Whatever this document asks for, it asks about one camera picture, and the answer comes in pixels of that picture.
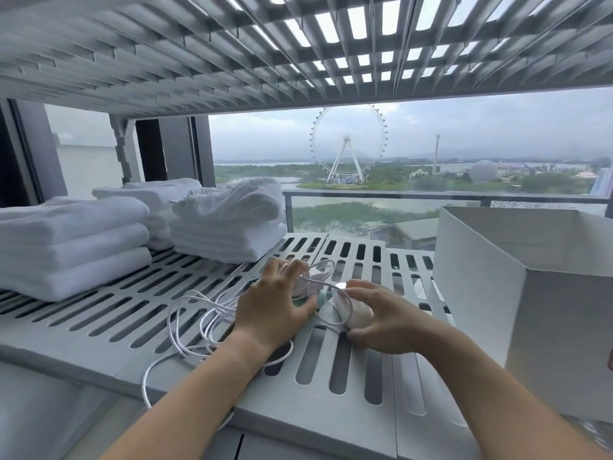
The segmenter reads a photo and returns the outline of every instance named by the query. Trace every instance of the hand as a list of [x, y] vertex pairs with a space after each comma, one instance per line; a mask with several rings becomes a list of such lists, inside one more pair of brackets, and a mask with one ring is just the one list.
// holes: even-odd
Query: hand
[[389, 289], [370, 281], [352, 279], [345, 289], [352, 299], [373, 309], [373, 323], [352, 329], [347, 337], [353, 343], [382, 353], [423, 353], [438, 332], [450, 328]]
[[292, 303], [292, 289], [308, 264], [294, 260], [279, 274], [286, 261], [272, 257], [262, 271], [260, 280], [238, 300], [234, 330], [247, 334], [264, 348], [267, 356], [287, 341], [313, 316], [317, 298], [309, 297], [302, 306]]

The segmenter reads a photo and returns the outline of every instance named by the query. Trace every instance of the white cable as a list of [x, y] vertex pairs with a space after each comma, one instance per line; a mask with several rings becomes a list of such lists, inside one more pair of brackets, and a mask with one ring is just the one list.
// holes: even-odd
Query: white cable
[[[320, 290], [323, 289], [324, 287], [330, 287], [330, 288], [336, 289], [337, 293], [341, 293], [341, 296], [348, 301], [349, 315], [347, 316], [346, 319], [344, 319], [340, 323], [331, 323], [329, 321], [326, 321], [316, 312], [317, 317], [326, 325], [325, 326], [326, 329], [330, 329], [331, 331], [338, 332], [338, 329], [336, 329], [336, 327], [347, 324], [347, 322], [351, 319], [351, 316], [353, 314], [353, 303], [351, 302], [351, 298], [347, 295], [347, 293], [343, 289], [341, 289], [340, 287], [334, 284], [325, 282], [325, 280], [330, 276], [330, 274], [332, 274], [332, 271], [336, 267], [336, 263], [333, 260], [322, 260], [322, 261], [319, 261], [311, 265], [311, 267], [307, 271], [311, 270], [312, 268], [317, 268], [321, 264], [327, 264], [327, 263], [332, 263], [332, 269], [328, 273], [326, 273], [323, 278], [321, 278], [322, 280], [316, 280], [316, 279], [311, 279], [310, 277], [305, 277], [304, 274], [306, 272], [302, 273], [300, 276], [298, 276], [298, 278], [307, 283], [312, 283], [312, 284], [317, 284], [318, 286], [322, 286], [320, 287]], [[233, 278], [230, 276], [226, 280], [226, 283], [221, 285], [221, 289], [223, 290], [224, 287], [227, 284], [229, 284], [232, 279]], [[246, 284], [249, 285], [250, 283], [254, 282], [257, 279], [258, 279], [257, 277], [251, 278]], [[187, 359], [188, 357], [191, 357], [191, 356], [195, 356], [201, 359], [201, 362], [206, 360], [206, 358], [212, 354], [213, 350], [215, 350], [215, 348], [217, 348], [219, 344], [221, 343], [220, 341], [216, 341], [213, 338], [213, 331], [215, 331], [215, 329], [221, 323], [224, 323], [224, 322], [232, 323], [234, 321], [234, 317], [236, 315], [236, 308], [238, 305], [238, 299], [240, 298], [241, 294], [244, 291], [246, 291], [246, 287], [242, 286], [237, 292], [234, 292], [234, 294], [232, 295], [230, 299], [223, 301], [223, 302], [219, 302], [218, 300], [222, 298], [226, 294], [227, 291], [223, 291], [214, 299], [209, 299], [203, 293], [200, 293], [195, 290], [188, 290], [186, 293], [184, 293], [179, 298], [179, 300], [175, 301], [175, 303], [173, 303], [172, 305], [168, 307], [168, 315], [166, 317], [166, 327], [169, 333], [169, 340], [172, 343], [172, 346], [175, 348], [175, 351], [172, 353], [163, 355], [160, 358], [158, 358], [156, 361], [151, 363], [149, 367], [147, 368], [147, 370], [145, 371], [145, 373], [143, 374], [140, 389], [141, 389], [141, 393], [143, 396], [143, 402], [147, 406], [147, 409], [151, 408], [151, 403], [149, 402], [149, 397], [147, 395], [147, 377], [149, 376], [149, 373], [151, 372], [151, 370], [153, 370], [153, 368], [156, 365], [176, 355], [180, 355], [184, 359]], [[309, 290], [307, 287], [306, 296], [308, 295], [309, 295]], [[190, 300], [195, 299], [198, 301], [207, 302], [208, 304], [211, 305], [211, 309], [207, 310], [207, 312], [204, 314], [204, 316], [201, 318], [199, 322], [199, 333], [204, 340], [204, 344], [202, 345], [191, 345], [191, 346], [186, 347], [181, 342], [179, 317], [181, 316], [181, 306], [180, 305], [181, 305], [181, 300], [183, 299], [190, 299]], [[172, 322], [173, 313], [175, 314], [174, 326]], [[195, 352], [194, 351], [195, 349], [205, 349], [206, 353]], [[263, 365], [263, 367], [276, 365], [276, 364], [279, 364], [285, 361], [292, 354], [293, 351], [294, 351], [294, 342], [290, 340], [289, 350], [286, 352], [286, 354], [274, 361], [266, 362]], [[226, 416], [226, 419], [223, 421], [223, 423], [219, 426], [218, 429], [223, 428], [230, 421], [233, 415], [234, 415], [234, 410], [231, 410], [230, 413], [228, 413], [228, 415]]]

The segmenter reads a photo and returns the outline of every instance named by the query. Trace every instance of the ferris wheel rim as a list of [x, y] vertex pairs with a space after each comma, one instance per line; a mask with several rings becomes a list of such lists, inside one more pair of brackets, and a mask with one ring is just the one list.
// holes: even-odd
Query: ferris wheel rim
[[[379, 140], [379, 147], [377, 149], [377, 151], [375, 152], [374, 157], [372, 158], [371, 161], [369, 161], [368, 163], [366, 163], [364, 166], [361, 167], [362, 171], [368, 170], [369, 168], [372, 167], [373, 164], [375, 164], [377, 162], [377, 159], [383, 156], [383, 153], [385, 153], [385, 147], [387, 146], [387, 124], [385, 124], [385, 118], [383, 117], [383, 114], [379, 111], [378, 108], [375, 107], [376, 105], [374, 104], [369, 104], [367, 105], [368, 109], [373, 113], [373, 115], [375, 115], [375, 117], [377, 118], [377, 121], [379, 123], [379, 130], [381, 131], [381, 138]], [[321, 110], [317, 117], [315, 118], [315, 121], [313, 122], [313, 126], [311, 128], [311, 137], [310, 137], [310, 147], [311, 147], [311, 153], [313, 154], [313, 159], [315, 160], [315, 162], [317, 164], [319, 164], [320, 166], [322, 166], [323, 168], [325, 168], [327, 171], [330, 171], [332, 168], [331, 166], [329, 166], [326, 162], [321, 161], [317, 155], [316, 152], [316, 135], [317, 135], [317, 129], [319, 127], [319, 123], [321, 122], [322, 118], [327, 114], [327, 112], [329, 110], [331, 110], [334, 107], [324, 107], [323, 110]], [[351, 176], [351, 175], [355, 175], [357, 174], [357, 171], [336, 171], [337, 174], [339, 175], [343, 175], [343, 176]]]

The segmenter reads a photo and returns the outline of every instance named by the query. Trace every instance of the ferris wheel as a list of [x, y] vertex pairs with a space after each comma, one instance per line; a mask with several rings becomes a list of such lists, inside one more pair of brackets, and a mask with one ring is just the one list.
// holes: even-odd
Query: ferris wheel
[[[364, 172], [375, 164], [379, 158], [382, 158], [385, 153], [387, 124], [383, 115], [375, 105], [361, 105], [353, 107], [351, 111], [355, 112], [356, 109], [364, 110], [361, 119], [351, 120], [343, 116], [343, 123], [351, 123], [352, 127], [350, 128], [345, 127], [343, 129], [331, 117], [336, 111], [343, 111], [342, 108], [338, 107], [324, 108], [313, 121], [310, 134], [311, 156], [315, 162], [328, 171], [326, 183], [336, 181], [363, 183], [365, 181]], [[356, 142], [359, 152], [354, 149], [352, 140]], [[329, 162], [326, 162], [326, 154], [333, 154], [331, 151], [335, 151], [336, 148], [339, 149], [336, 158], [332, 164], [329, 164]], [[346, 150], [351, 155], [355, 169], [341, 171], [339, 165]]]

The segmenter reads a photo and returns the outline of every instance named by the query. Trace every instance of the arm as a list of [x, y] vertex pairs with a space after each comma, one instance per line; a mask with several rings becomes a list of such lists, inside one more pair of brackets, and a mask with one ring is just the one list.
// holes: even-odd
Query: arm
[[384, 353], [421, 353], [447, 384], [487, 460], [607, 460], [605, 452], [550, 410], [458, 329], [368, 281], [346, 292], [365, 302], [373, 324], [354, 343]]
[[262, 278], [244, 293], [232, 333], [215, 352], [128, 429], [100, 460], [199, 460], [226, 414], [272, 352], [315, 312], [314, 297], [291, 301], [306, 263], [280, 275], [266, 263]]

